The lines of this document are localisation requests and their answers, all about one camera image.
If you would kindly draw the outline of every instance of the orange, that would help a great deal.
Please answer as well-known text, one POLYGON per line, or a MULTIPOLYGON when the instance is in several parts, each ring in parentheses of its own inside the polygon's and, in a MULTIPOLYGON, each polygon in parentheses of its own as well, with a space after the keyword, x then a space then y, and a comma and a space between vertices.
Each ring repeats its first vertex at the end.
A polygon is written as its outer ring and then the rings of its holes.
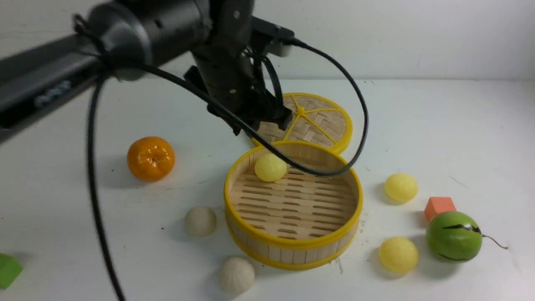
POLYGON ((160 137, 145 137, 132 143, 126 160, 134 176, 149 182, 167 176, 175 163, 173 148, 160 137))

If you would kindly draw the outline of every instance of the watermelon stem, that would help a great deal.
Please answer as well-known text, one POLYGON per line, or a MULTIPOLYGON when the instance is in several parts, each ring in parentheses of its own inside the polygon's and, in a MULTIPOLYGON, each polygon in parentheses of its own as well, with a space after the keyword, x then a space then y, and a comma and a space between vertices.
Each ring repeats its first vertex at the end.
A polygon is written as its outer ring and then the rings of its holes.
POLYGON ((490 237, 490 236, 486 236, 485 234, 482 234, 482 236, 483 236, 483 237, 487 237, 487 238, 492 239, 492 241, 493 241, 496 245, 498 245, 500 248, 502 248, 502 249, 505 249, 505 250, 508 250, 508 249, 509 249, 509 247, 504 247, 504 246, 500 245, 494 238, 492 238, 492 237, 490 237))

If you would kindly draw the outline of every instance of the orange cube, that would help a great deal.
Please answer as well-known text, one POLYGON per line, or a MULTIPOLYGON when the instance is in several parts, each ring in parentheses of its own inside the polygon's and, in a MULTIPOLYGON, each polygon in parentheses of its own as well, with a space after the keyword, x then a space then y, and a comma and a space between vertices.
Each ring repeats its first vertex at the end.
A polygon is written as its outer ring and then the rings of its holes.
POLYGON ((425 206, 425 217, 427 221, 433 219, 433 217, 448 211, 457 211, 455 205, 453 205, 453 200, 448 197, 430 197, 425 206))

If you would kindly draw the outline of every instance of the green cube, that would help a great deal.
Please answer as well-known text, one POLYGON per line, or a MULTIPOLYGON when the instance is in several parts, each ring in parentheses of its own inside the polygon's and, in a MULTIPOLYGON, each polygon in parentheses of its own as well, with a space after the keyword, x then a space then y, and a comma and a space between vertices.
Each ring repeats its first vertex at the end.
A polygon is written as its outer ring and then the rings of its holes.
POLYGON ((22 266, 13 257, 0 254, 0 289, 8 288, 22 272, 22 266))

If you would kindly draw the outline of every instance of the yellow ball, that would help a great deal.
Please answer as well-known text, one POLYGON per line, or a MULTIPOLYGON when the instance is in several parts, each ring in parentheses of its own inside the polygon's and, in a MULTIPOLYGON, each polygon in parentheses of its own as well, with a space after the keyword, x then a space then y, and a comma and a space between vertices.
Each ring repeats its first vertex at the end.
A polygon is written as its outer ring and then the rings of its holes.
POLYGON ((265 182, 280 180, 288 170, 288 164, 274 154, 263 155, 255 163, 256 176, 265 182))
POLYGON ((385 192, 394 201, 405 203, 418 193, 418 183, 410 175, 393 174, 386 179, 385 192))
POLYGON ((406 274, 418 264, 418 249, 404 237, 392 237, 381 244, 379 261, 390 272, 406 274))

